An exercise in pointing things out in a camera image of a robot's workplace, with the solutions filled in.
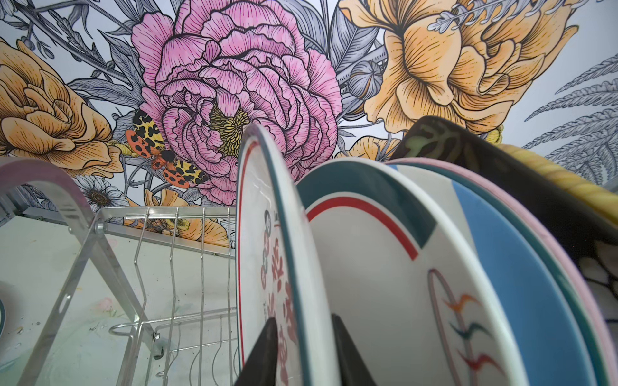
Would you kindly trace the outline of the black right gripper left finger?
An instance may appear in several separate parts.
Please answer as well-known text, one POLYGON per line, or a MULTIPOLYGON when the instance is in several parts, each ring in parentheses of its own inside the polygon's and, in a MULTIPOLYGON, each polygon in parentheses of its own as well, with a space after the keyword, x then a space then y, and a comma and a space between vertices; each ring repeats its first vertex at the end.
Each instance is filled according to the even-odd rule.
POLYGON ((269 318, 241 370, 235 386, 275 386, 278 362, 278 328, 269 318))

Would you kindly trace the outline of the white plate red characters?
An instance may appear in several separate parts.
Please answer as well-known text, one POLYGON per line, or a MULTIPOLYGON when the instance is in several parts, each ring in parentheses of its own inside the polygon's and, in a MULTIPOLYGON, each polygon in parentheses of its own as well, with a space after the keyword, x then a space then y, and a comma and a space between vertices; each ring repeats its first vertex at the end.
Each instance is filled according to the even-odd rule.
POLYGON ((249 124, 238 166, 236 284, 239 364, 275 318, 275 385, 339 385, 323 275, 304 206, 275 141, 249 124))

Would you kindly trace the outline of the yellow woven square plate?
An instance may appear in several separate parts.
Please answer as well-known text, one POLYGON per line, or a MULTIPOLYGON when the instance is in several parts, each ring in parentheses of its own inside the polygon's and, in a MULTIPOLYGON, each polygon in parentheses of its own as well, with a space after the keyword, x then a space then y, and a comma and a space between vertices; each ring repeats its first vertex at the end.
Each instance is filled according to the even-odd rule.
POLYGON ((595 185, 532 151, 507 144, 497 144, 497 147, 617 226, 616 193, 595 185))

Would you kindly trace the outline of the blue white striped plate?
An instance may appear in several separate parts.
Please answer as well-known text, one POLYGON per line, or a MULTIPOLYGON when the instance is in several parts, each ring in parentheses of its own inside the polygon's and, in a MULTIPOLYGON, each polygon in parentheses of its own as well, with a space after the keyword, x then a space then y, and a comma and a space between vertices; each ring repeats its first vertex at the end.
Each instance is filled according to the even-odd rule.
POLYGON ((538 252, 486 198, 420 165, 394 169, 423 188, 473 243, 510 322, 532 385, 594 385, 584 338, 538 252))

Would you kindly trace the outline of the black floral square plate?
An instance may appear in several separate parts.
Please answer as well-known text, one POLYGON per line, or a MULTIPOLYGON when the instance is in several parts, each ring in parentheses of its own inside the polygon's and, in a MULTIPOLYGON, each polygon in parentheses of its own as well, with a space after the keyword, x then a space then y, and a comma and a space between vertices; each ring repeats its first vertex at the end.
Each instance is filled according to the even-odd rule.
POLYGON ((561 244, 589 284, 610 332, 617 334, 617 226, 497 145, 440 117, 413 124, 391 157, 450 162, 513 196, 561 244))

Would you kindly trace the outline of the white plate green red band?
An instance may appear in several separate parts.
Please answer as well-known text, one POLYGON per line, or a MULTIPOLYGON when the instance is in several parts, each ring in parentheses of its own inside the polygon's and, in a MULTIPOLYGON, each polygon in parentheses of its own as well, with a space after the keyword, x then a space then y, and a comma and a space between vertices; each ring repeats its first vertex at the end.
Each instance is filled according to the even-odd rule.
POLYGON ((526 385, 468 238, 393 167, 336 159, 298 183, 333 313, 379 385, 526 385))

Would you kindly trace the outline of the white plate green rim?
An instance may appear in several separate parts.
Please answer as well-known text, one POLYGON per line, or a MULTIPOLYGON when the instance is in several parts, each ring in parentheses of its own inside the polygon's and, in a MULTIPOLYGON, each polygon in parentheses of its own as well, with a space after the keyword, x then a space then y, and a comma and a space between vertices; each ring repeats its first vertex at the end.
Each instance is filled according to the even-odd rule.
POLYGON ((0 300, 0 336, 3 334, 3 331, 6 327, 6 307, 4 302, 0 300))

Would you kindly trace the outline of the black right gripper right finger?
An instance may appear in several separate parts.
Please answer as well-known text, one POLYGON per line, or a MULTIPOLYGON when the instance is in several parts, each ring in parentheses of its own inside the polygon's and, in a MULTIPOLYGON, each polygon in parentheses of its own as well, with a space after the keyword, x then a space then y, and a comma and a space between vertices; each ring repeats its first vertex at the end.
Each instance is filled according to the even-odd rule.
POLYGON ((343 386, 376 386, 342 318, 332 314, 336 352, 343 386))

